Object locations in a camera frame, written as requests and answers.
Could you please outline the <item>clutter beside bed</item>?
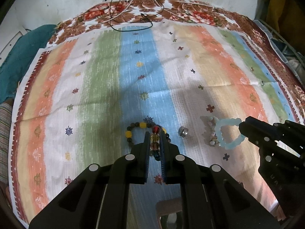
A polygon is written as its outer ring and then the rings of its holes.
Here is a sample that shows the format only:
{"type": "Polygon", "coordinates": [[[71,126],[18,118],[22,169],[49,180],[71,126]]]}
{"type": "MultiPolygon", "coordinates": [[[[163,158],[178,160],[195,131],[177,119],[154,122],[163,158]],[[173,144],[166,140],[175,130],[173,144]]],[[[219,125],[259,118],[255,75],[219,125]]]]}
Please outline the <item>clutter beside bed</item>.
{"type": "Polygon", "coordinates": [[[263,20],[254,20],[254,23],[266,33],[275,52],[304,86],[304,56],[297,52],[276,30],[263,20]]]}

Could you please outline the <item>striped colourful cloth mat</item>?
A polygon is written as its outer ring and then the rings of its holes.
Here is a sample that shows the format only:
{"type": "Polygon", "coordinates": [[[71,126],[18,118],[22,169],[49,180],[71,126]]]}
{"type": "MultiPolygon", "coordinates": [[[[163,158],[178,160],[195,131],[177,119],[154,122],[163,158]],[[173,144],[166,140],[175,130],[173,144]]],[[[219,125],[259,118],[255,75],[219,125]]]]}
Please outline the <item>striped colourful cloth mat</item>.
{"type": "Polygon", "coordinates": [[[96,30],[38,50],[14,101],[10,194],[24,226],[88,165],[130,150],[131,123],[154,122],[197,164],[222,166],[267,210],[258,148],[212,145],[215,119],[302,123],[243,33],[175,22],[96,30]]]}

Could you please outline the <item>grey striped rolled blanket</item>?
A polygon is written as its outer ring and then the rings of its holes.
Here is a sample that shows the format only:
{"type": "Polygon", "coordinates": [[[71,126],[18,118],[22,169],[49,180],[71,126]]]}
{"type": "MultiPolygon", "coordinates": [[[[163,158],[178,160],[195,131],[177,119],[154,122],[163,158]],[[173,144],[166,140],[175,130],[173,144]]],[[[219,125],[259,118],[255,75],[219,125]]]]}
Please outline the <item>grey striped rolled blanket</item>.
{"type": "Polygon", "coordinates": [[[9,135],[11,127],[12,106],[8,103],[1,103],[0,110],[0,164],[1,164],[1,182],[8,184],[8,150],[9,135]]]}

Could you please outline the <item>brown hanging cloth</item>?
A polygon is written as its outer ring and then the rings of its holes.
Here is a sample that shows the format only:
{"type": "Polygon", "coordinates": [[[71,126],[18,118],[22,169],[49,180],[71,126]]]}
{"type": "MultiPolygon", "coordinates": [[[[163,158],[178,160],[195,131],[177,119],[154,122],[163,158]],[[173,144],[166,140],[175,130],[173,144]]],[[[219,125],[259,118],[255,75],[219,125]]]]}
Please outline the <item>brown hanging cloth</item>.
{"type": "Polygon", "coordinates": [[[304,51],[304,0],[258,0],[256,16],[295,49],[304,51]]]}

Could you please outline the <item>teal pillow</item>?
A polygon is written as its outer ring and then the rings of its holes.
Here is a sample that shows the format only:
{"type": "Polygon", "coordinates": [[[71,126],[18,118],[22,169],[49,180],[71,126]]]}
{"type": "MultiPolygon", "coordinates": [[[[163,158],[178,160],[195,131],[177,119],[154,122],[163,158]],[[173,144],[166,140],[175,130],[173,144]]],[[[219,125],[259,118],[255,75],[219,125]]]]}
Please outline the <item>teal pillow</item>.
{"type": "Polygon", "coordinates": [[[14,98],[17,86],[40,48],[45,48],[55,32],[56,25],[42,25],[18,39],[1,65],[1,103],[14,98]]]}

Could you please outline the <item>floral brown bed sheet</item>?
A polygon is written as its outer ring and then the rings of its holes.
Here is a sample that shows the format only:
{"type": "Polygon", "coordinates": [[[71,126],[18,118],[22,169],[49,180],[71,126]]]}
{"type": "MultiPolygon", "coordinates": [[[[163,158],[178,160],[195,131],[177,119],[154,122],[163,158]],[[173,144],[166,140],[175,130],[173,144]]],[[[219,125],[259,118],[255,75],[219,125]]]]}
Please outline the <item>floral brown bed sheet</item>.
{"type": "Polygon", "coordinates": [[[92,30],[127,23],[176,21],[207,24],[219,29],[246,34],[258,46],[260,58],[267,60],[281,82],[284,94],[296,115],[304,117],[304,87],[271,45],[267,35],[254,21],[236,12],[192,0],[123,0],[99,3],[76,17],[58,23],[47,43],[54,46],[70,37],[92,30]]]}

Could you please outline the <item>white bed headboard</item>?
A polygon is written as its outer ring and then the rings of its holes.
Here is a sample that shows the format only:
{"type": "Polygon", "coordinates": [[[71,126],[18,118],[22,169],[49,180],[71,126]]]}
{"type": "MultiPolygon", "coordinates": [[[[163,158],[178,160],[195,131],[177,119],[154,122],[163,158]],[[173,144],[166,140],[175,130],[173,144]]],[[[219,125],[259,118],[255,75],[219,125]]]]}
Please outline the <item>white bed headboard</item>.
{"type": "Polygon", "coordinates": [[[6,39],[1,41],[1,65],[4,60],[16,44],[19,38],[27,34],[27,30],[20,26],[18,29],[14,30],[12,33],[8,35],[6,39]]]}

